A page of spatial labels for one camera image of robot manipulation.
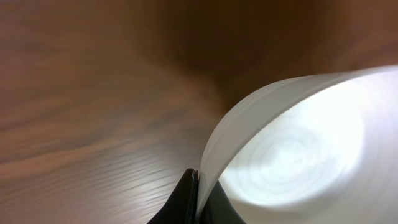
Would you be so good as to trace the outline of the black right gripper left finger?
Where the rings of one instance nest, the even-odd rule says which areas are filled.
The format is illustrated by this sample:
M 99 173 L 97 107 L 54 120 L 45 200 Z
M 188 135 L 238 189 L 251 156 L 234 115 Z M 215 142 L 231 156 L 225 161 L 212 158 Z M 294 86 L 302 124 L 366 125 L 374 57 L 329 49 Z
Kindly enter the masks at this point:
M 187 169 L 164 206 L 148 224 L 194 224 L 198 186 L 198 171 Z

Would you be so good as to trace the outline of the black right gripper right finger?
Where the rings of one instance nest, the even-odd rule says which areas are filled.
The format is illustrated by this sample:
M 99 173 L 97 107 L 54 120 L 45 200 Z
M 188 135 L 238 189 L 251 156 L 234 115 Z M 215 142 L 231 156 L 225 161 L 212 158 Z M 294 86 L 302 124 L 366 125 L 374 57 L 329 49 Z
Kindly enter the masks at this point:
M 208 197 L 200 217 L 200 224 L 245 224 L 217 182 Z

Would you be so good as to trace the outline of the white plastic bowl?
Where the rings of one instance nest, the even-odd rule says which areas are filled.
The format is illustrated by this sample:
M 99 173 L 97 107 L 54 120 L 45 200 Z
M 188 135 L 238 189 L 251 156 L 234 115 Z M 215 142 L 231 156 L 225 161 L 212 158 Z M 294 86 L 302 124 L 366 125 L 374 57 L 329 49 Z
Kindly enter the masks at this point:
M 245 223 L 397 223 L 397 67 L 251 93 L 208 140 L 197 218 L 217 182 Z

